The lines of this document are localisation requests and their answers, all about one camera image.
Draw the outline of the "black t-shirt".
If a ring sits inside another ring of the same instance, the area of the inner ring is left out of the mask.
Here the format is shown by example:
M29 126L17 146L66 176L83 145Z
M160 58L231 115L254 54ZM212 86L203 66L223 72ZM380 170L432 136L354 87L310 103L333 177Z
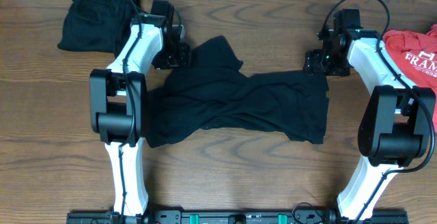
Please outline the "black t-shirt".
M295 70L245 76L243 62L224 36L204 42L191 57L190 68L172 70L163 86L149 92L150 147L215 128L282 132L291 141L323 142L329 103L323 74Z

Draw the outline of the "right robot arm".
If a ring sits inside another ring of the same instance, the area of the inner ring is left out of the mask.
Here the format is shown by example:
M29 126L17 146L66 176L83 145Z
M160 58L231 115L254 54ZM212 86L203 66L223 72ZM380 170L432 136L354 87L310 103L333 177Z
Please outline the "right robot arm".
M405 214L380 214L374 207L396 175L428 164L436 145L435 94L404 75L374 30L323 29L318 38L322 48L307 52L305 73L347 76L355 69L370 94L358 129L361 157L324 221L405 223Z

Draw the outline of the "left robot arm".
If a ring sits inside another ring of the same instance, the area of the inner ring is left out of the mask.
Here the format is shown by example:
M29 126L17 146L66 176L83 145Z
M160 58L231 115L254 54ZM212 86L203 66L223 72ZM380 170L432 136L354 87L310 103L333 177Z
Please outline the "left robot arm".
M145 76L152 62L170 56L184 37L184 26L173 15L140 13L130 24L121 53L105 69L89 76L92 130L104 143L113 172L113 220L140 223L149 196L143 175L143 144L147 106Z

